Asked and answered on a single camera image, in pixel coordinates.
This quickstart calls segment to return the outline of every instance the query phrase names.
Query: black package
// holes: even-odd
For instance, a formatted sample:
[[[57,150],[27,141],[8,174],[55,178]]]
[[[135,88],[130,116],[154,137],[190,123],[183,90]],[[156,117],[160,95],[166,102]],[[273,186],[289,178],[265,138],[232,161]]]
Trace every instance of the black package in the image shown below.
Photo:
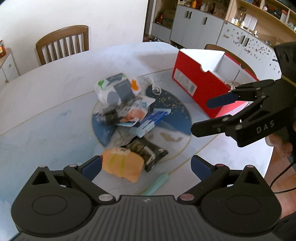
[[[125,147],[143,157],[146,172],[149,172],[162,158],[168,154],[167,150],[154,145],[144,137],[133,138],[132,141]]]

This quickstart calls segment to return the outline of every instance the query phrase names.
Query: orange package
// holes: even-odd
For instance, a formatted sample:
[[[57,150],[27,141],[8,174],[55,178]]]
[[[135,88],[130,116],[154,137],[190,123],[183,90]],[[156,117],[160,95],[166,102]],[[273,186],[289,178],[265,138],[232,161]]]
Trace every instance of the orange package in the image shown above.
[[[143,170],[144,159],[127,148],[113,148],[102,154],[102,167],[111,174],[135,183]]]

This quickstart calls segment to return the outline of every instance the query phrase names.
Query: snack package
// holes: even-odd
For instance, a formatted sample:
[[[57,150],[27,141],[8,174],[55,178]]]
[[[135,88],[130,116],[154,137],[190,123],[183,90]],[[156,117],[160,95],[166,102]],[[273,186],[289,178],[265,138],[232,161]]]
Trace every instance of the snack package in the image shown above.
[[[143,120],[137,122],[129,132],[138,137],[143,137],[151,131],[164,117],[170,114],[171,109],[154,108],[153,112],[146,115]]]
[[[154,101],[154,98],[147,96],[135,96],[118,106],[109,106],[103,109],[101,113],[97,113],[96,118],[108,125],[118,124],[119,126],[131,127],[145,117],[149,105]]]
[[[130,81],[123,73],[97,82],[94,89],[104,107],[120,105],[141,92],[138,80]]]
[[[154,98],[148,96],[136,96],[127,114],[120,120],[124,122],[137,122],[142,120],[148,113],[148,107],[155,102]]]
[[[135,137],[125,147],[144,158],[146,172],[149,172],[162,158],[168,154],[167,150],[154,145],[153,143],[147,141],[144,137]]]
[[[113,148],[102,154],[102,168],[135,183],[143,170],[144,159],[127,148]]]

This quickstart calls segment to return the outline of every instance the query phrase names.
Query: cable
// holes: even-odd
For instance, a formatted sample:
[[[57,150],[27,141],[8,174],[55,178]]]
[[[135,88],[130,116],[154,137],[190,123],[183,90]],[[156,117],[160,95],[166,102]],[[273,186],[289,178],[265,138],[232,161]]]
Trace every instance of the cable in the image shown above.
[[[289,166],[287,166],[287,168],[285,170],[283,170],[270,184],[270,188],[272,187],[272,185],[275,183],[276,180],[278,180],[286,171],[288,171],[294,164],[295,164],[295,161],[293,161]],[[288,190],[284,190],[284,191],[279,191],[279,192],[273,192],[274,194],[281,194],[281,193],[286,193],[286,192],[290,192],[290,191],[293,191],[293,190],[296,190],[296,187],[295,188],[292,188],[292,189],[288,189]]]

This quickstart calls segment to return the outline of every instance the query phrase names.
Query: chair backrest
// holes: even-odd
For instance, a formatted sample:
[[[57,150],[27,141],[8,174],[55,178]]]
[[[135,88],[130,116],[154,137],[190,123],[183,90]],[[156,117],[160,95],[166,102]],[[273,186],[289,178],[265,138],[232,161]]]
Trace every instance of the chair backrest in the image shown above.
[[[73,37],[75,38],[75,49],[73,44]],[[45,53],[47,53],[48,62],[52,62],[52,59],[58,60],[60,58],[67,57],[69,56],[69,52],[71,55],[73,55],[75,54],[75,50],[76,53],[87,51],[89,50],[89,27],[86,25],[70,26],[51,32],[41,38],[36,43],[36,50],[41,65],[46,64],[43,49],[46,49]]]
[[[217,45],[213,45],[213,44],[207,44],[207,45],[205,46],[205,49],[224,51],[224,52],[227,53],[229,56],[231,56],[232,58],[234,58],[237,62],[239,62],[239,63],[240,63],[240,66],[241,66],[243,69],[247,69],[247,70],[249,70],[253,75],[256,76],[256,74],[254,73],[254,71],[252,70],[252,68],[251,68],[251,67],[250,67],[245,61],[243,61],[241,58],[239,58],[238,56],[236,56],[234,53],[228,51],[227,49],[222,48],[222,47],[217,46]]]

